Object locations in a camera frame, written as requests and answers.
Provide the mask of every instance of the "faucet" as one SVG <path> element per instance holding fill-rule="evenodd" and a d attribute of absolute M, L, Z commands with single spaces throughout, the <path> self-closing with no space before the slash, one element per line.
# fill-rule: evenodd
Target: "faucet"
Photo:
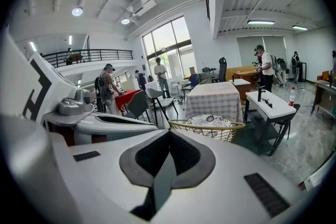
<path fill-rule="evenodd" d="M 258 102 L 261 102 L 261 93 L 266 92 L 264 88 L 265 86 L 261 86 L 258 88 Z"/>

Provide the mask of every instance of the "red tablecloth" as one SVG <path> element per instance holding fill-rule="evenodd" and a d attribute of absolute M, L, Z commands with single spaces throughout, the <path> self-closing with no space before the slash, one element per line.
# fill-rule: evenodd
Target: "red tablecloth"
<path fill-rule="evenodd" d="M 124 112 L 124 110 L 122 109 L 122 106 L 124 104 L 127 104 L 129 101 L 131 101 L 133 95 L 135 95 L 137 92 L 140 92 L 140 90 L 136 90 L 136 91 L 128 91 L 126 93 L 124 93 L 123 95 L 117 96 L 115 98 L 115 102 L 118 106 L 118 109 L 121 112 Z"/>

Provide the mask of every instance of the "railing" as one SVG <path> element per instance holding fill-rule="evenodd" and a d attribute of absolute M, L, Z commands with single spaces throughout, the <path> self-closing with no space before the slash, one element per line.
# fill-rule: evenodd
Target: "railing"
<path fill-rule="evenodd" d="M 80 55 L 78 60 L 70 60 L 69 56 Z M 43 55 L 53 67 L 62 67 L 67 65 L 72 65 L 81 62 L 94 62 L 94 61 L 104 61 L 104 60 L 133 60 L 133 55 L 131 50 L 73 50 L 73 51 L 61 51 L 54 54 Z"/>

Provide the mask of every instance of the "white t-shirt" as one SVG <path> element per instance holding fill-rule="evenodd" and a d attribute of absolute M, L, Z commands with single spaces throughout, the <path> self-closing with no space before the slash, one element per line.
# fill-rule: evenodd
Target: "white t-shirt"
<path fill-rule="evenodd" d="M 268 75 L 268 76 L 272 76 L 274 75 L 274 70 L 272 68 L 272 58 L 271 58 L 271 55 L 267 52 L 267 51 L 264 51 L 264 53 L 262 54 L 262 57 L 261 57 L 261 60 L 262 60 L 262 67 L 265 67 L 265 65 L 269 62 L 271 63 L 271 67 L 267 70 L 263 70 L 262 73 L 264 75 Z"/>
<path fill-rule="evenodd" d="M 156 66 L 154 67 L 154 73 L 155 73 L 155 74 L 157 74 L 157 73 L 162 73 L 162 74 L 160 75 L 160 77 L 163 78 L 163 79 L 167 79 L 167 77 L 166 77 L 166 73 L 163 73 L 163 72 L 166 72 L 166 68 L 165 68 L 164 65 L 156 65 Z"/>

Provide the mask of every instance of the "fluorescent light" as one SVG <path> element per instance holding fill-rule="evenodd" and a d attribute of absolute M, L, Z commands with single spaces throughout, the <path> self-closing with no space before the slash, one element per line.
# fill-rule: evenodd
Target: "fluorescent light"
<path fill-rule="evenodd" d="M 32 47 L 32 49 L 33 49 L 33 51 L 37 51 L 37 49 L 35 48 L 34 43 L 33 43 L 33 42 L 29 42 L 29 43 L 30 43 L 30 45 L 31 45 L 31 47 Z"/>
<path fill-rule="evenodd" d="M 77 8 L 74 8 L 71 13 L 72 15 L 77 17 L 83 13 L 83 9 L 81 7 L 77 7 Z"/>
<path fill-rule="evenodd" d="M 294 29 L 299 29 L 299 30 L 308 30 L 307 27 L 302 27 L 302 26 L 298 26 L 298 25 L 293 25 Z"/>
<path fill-rule="evenodd" d="M 122 23 L 123 25 L 127 25 L 127 24 L 130 23 L 130 20 L 127 19 L 127 18 L 124 18 L 123 20 L 121 20 L 121 23 Z"/>
<path fill-rule="evenodd" d="M 273 25 L 275 22 L 272 20 L 249 20 L 248 25 Z"/>

